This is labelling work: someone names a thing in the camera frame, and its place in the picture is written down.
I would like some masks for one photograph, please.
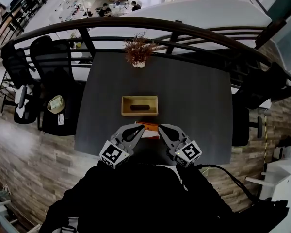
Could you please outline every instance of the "vase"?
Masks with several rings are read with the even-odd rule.
[[[139,67],[139,68],[144,68],[145,65],[146,65],[146,62],[143,61],[143,62],[136,62],[134,64],[132,64],[134,67]]]

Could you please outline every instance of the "wooden box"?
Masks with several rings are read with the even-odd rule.
[[[148,109],[132,109],[131,106],[145,106]],[[159,105],[157,96],[123,96],[122,116],[157,116]]]

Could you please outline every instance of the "potted plant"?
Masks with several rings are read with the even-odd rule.
[[[136,34],[133,40],[125,41],[127,62],[131,63],[134,67],[144,68],[147,59],[157,47],[157,44],[148,42],[145,34],[145,32]]]

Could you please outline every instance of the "wood plank floor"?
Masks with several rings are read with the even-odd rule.
[[[281,64],[271,43],[261,50],[269,58]],[[264,117],[261,109],[250,112],[251,121]],[[291,136],[291,99],[271,106],[267,115],[267,161],[272,150],[284,136]],[[246,183],[246,176],[259,177],[263,168],[264,138],[256,138],[257,130],[250,129],[250,142],[243,148],[233,148],[231,163],[223,165],[229,172],[246,184],[252,193],[257,185]],[[39,132],[36,124],[14,123],[12,108],[5,107],[0,117],[0,180],[12,191],[13,209],[33,224],[42,223],[48,207],[60,199],[97,164],[97,158],[73,150],[74,137],[58,137]],[[222,171],[208,170],[208,180],[234,211],[250,205],[246,195]]]

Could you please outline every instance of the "seated person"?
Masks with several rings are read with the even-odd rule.
[[[111,9],[108,7],[106,3],[103,4],[102,9],[99,11],[99,15],[101,17],[110,17],[111,16]]]
[[[131,4],[133,6],[132,11],[141,9],[141,6],[139,4],[137,4],[135,1],[132,1]]]

